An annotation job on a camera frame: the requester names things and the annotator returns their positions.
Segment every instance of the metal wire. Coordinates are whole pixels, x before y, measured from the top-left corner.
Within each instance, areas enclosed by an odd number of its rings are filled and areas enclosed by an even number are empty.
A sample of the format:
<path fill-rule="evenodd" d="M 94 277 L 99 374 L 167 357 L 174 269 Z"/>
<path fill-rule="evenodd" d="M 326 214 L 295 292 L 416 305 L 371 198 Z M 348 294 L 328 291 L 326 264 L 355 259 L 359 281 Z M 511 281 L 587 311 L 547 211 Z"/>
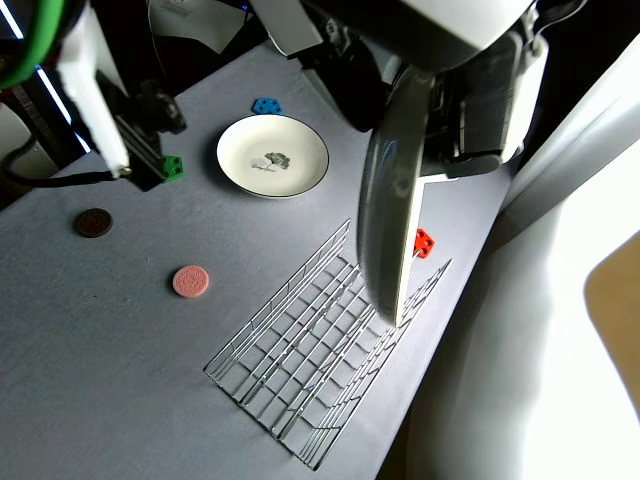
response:
<path fill-rule="evenodd" d="M 401 326 L 376 316 L 347 220 L 205 366 L 205 373 L 314 470 L 451 263 L 407 299 Z"/>

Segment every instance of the pink coaster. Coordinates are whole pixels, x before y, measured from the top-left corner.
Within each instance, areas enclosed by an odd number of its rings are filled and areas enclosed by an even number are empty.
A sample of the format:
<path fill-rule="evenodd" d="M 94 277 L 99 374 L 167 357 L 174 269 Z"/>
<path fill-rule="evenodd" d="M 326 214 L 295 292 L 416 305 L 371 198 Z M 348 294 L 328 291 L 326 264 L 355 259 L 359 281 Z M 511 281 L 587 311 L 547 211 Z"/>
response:
<path fill-rule="evenodd" d="M 173 289 L 187 298 L 199 297 L 209 286 L 209 274 L 197 265 L 182 267 L 173 276 Z"/>

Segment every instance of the plate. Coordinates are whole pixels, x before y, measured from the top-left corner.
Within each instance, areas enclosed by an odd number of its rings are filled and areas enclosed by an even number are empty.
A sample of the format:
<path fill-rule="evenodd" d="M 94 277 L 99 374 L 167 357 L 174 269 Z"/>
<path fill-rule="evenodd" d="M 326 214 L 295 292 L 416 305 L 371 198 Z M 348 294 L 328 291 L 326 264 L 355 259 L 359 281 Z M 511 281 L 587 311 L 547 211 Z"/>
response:
<path fill-rule="evenodd" d="M 234 123 L 222 134 L 217 154 L 232 182 L 268 198 L 304 193 L 320 183 L 329 168 L 322 138 L 308 125 L 281 115 Z"/>
<path fill-rule="evenodd" d="M 398 79 L 365 162 L 358 260 L 378 314 L 400 326 L 422 206 L 418 183 L 433 76 L 408 68 Z"/>

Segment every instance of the wire rack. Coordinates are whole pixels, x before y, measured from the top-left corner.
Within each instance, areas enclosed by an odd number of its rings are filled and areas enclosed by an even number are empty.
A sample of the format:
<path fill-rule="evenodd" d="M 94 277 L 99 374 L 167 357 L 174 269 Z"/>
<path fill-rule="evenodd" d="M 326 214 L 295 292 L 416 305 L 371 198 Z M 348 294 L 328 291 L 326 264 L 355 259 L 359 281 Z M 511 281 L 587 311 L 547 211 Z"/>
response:
<path fill-rule="evenodd" d="M 349 223 L 204 368 L 314 470 L 451 263 L 407 299 L 401 326 L 392 327 L 367 300 L 359 267 L 340 256 Z"/>

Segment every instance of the gray tabletop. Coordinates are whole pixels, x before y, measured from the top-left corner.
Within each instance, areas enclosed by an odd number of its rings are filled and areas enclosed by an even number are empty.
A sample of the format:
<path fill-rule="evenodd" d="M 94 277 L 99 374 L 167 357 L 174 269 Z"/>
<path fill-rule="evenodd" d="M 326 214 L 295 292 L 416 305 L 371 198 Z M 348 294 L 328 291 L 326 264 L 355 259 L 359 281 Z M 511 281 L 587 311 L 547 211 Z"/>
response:
<path fill-rule="evenodd" d="M 216 168 L 225 127 L 258 96 L 318 131 L 330 168 L 312 191 L 263 200 Z M 346 219 L 355 221 L 369 135 L 348 126 L 296 61 L 261 46 L 180 95 L 189 128 L 163 138 L 185 178 L 34 191 L 0 214 L 0 478 L 375 477 L 510 183 L 506 170 L 427 185 L 420 225 L 436 239 L 412 283 L 454 262 L 317 472 L 268 436 L 202 368 Z M 103 169 L 96 154 L 70 171 Z M 104 237 L 72 227 L 114 217 Z M 355 260 L 355 228 L 346 257 Z M 199 264 L 195 300 L 170 288 Z"/>

